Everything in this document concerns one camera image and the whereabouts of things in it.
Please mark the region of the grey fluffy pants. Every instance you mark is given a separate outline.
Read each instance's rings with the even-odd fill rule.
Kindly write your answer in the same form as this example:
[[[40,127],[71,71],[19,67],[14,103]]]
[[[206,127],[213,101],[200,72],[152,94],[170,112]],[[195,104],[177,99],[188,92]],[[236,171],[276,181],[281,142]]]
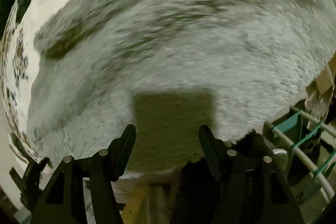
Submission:
[[[335,0],[70,0],[33,40],[27,133],[39,156],[92,156],[134,124],[127,171],[202,155],[198,129],[239,139],[335,52]]]

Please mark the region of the grey metal drying rack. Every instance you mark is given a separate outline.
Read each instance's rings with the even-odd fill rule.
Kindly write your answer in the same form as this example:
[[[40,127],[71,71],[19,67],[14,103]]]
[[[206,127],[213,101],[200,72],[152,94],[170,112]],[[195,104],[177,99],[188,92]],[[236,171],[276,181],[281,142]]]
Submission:
[[[300,204],[308,201],[317,192],[322,193],[326,202],[330,202],[335,195],[333,187],[327,180],[335,166],[335,151],[321,166],[316,166],[306,153],[319,132],[327,132],[331,137],[335,137],[335,128],[294,106],[289,107],[288,114],[282,116],[279,122],[264,122],[263,133],[266,138],[287,156],[284,173],[289,174],[294,157],[297,157],[309,170],[311,183],[305,188],[298,200]]]

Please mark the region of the floral white bed blanket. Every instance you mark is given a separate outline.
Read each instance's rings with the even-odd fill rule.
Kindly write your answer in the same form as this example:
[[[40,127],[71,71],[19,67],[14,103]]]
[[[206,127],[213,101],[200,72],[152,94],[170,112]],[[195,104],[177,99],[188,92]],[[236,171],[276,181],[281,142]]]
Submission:
[[[11,132],[9,148],[17,162],[40,161],[26,133],[31,88],[40,57],[33,39],[70,0],[15,0],[1,39],[1,91]]]

